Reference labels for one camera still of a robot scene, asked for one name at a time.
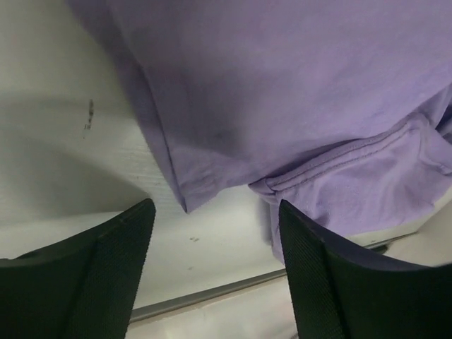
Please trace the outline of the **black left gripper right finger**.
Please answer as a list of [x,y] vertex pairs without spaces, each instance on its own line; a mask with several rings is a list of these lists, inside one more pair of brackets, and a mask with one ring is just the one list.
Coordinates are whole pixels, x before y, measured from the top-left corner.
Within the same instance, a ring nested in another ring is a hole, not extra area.
[[291,203],[279,207],[300,338],[450,338],[451,266],[421,266],[359,246]]

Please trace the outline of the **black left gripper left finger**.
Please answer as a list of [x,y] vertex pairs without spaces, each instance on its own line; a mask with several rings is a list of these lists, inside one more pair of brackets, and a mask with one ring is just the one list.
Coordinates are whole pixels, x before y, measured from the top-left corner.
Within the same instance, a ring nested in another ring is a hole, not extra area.
[[149,198],[1,260],[2,338],[125,338],[155,222]]

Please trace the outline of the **purple t shirt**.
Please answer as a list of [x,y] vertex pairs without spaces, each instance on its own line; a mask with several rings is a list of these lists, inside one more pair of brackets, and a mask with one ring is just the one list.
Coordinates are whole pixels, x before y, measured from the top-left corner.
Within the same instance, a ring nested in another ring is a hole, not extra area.
[[450,1],[70,1],[177,201],[248,186],[342,236],[451,187]]

